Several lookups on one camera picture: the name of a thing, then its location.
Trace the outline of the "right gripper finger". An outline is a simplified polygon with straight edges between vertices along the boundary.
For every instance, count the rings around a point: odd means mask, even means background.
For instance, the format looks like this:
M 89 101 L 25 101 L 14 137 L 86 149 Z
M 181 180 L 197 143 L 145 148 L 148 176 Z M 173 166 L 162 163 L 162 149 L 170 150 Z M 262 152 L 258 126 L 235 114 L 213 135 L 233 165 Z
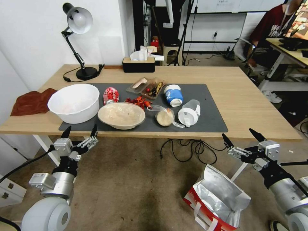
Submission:
M 258 141 L 258 143 L 267 141 L 267 139 L 259 132 L 255 131 L 252 128 L 249 128 L 250 133 L 253 135 L 253 137 Z
M 253 164 L 251 159 L 252 152 L 247 151 L 245 149 L 235 147 L 231 140 L 223 133 L 222 138 L 224 140 L 224 144 L 227 147 L 227 153 L 237 159 L 240 159 L 244 163 Z

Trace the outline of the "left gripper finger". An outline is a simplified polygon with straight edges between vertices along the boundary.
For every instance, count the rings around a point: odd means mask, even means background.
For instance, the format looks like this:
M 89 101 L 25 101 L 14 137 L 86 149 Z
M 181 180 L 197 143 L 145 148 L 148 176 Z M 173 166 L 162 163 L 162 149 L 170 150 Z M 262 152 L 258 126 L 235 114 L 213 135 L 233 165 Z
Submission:
M 96 146 L 96 144 L 98 143 L 97 134 L 98 134 L 97 124 L 95 124 L 90 136 L 85 138 L 84 141 L 82 141 L 81 143 L 77 145 L 77 152 L 86 153 L 90 149 L 92 149 L 94 146 Z
M 71 125 L 68 126 L 65 131 L 63 131 L 62 135 L 61 135 L 61 139 L 67 139 L 69 138 L 70 132 L 71 132 Z

